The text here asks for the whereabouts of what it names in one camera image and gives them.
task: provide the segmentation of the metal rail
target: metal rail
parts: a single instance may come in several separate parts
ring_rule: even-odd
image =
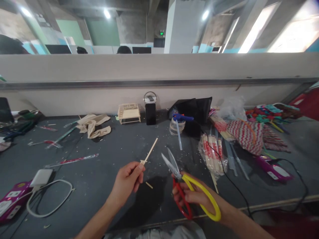
[[[156,86],[200,86],[200,85],[239,85],[239,84],[314,84],[319,78],[245,78],[214,80],[131,80],[131,81],[72,81],[72,82],[30,82],[2,83],[0,90],[45,90],[75,88],[113,88],[113,87],[156,87]]]

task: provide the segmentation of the zigzag pattern cloth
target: zigzag pattern cloth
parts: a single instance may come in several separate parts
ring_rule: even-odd
[[[261,155],[263,146],[266,149],[290,153],[288,145],[279,138],[267,125],[257,122],[233,120],[228,123],[227,131],[234,135],[241,147],[254,155]]]

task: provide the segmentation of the table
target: table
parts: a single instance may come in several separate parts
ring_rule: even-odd
[[[148,227],[165,222],[184,220],[172,199],[172,179],[170,172],[161,158],[161,152],[167,154],[170,146],[181,170],[204,181],[214,188],[211,175],[198,152],[198,139],[182,134],[183,151],[180,151],[178,139],[169,133],[167,111],[157,112],[157,124],[142,123],[120,125],[115,117],[102,124],[111,126],[111,133],[101,138],[88,139],[87,134],[80,134],[76,129],[61,142],[62,149],[45,149],[45,144],[28,146],[28,143],[54,140],[64,134],[63,126],[78,119],[76,117],[50,117],[38,125],[56,124],[49,127],[57,132],[34,128],[24,136],[15,138],[14,145],[0,155],[0,197],[3,197],[14,184],[28,181],[36,172],[47,164],[99,153],[97,158],[76,162],[55,168],[54,179],[64,179],[73,184],[76,190],[54,214],[47,218],[35,218],[26,210],[20,212],[11,224],[0,226],[1,238],[71,238],[74,237],[107,199],[120,167],[131,161],[144,160],[152,144],[159,140],[151,153],[146,166],[144,181],[137,194],[132,194],[125,206],[114,218],[109,231],[132,227]],[[293,162],[309,187],[306,201],[319,200],[318,157],[319,122],[307,118],[287,126],[291,135],[280,136],[289,145],[291,154],[271,152],[275,157],[282,157]],[[268,208],[294,203],[303,195],[304,188],[292,167],[283,162],[286,170],[296,178],[287,184],[273,181],[253,161],[251,155],[235,147],[242,164],[249,174],[247,181],[238,165],[238,177],[228,172],[229,177],[240,188],[250,203],[251,208]],[[237,208],[246,204],[225,176],[218,181],[220,195]],[[53,210],[65,197],[69,188],[65,184],[54,184],[40,197],[36,198],[33,210],[39,214]],[[198,207],[194,214],[203,215]]]

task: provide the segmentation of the scissor blade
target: scissor blade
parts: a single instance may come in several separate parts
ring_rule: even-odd
[[[166,165],[168,166],[169,170],[177,177],[179,175],[179,172],[174,168],[174,166],[168,161],[168,159],[165,157],[165,155],[162,153],[162,158],[165,161]]]
[[[177,163],[175,161],[175,158],[174,158],[171,150],[169,148],[167,148],[167,151],[168,151],[168,155],[169,155],[169,159],[170,159],[171,164],[176,169],[176,171],[179,173],[179,169],[178,169]]]

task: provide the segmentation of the scissors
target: scissors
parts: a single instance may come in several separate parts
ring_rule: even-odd
[[[220,221],[221,218],[221,213],[220,213],[220,209],[217,205],[217,202],[215,201],[215,199],[213,198],[213,196],[210,194],[210,192],[203,186],[201,185],[198,181],[196,181],[195,179],[191,178],[190,176],[184,174],[181,175],[177,166],[177,163],[175,161],[175,158],[172,154],[172,152],[170,151],[169,148],[167,148],[168,150],[168,155],[169,155],[169,159],[170,161],[165,157],[165,155],[162,153],[162,158],[165,161],[166,165],[168,166],[169,170],[173,173],[173,188],[177,187],[180,196],[182,197],[182,200],[188,210],[188,214],[185,212],[185,210],[181,207],[181,205],[179,204],[179,202],[176,202],[178,208],[180,209],[181,213],[188,219],[191,220],[193,218],[190,206],[188,204],[188,202],[186,202],[185,200],[185,194],[183,192],[183,190],[180,187],[180,184],[178,181],[180,180],[184,180],[184,182],[187,184],[187,186],[189,187],[189,189],[191,191],[195,191],[193,186],[191,185],[191,183],[193,183],[194,185],[196,185],[197,187],[199,187],[205,194],[206,196],[209,198],[209,200],[211,201],[216,214],[211,214],[202,204],[200,204],[201,208],[204,210],[204,212],[206,213],[206,215],[212,219],[213,221]]]

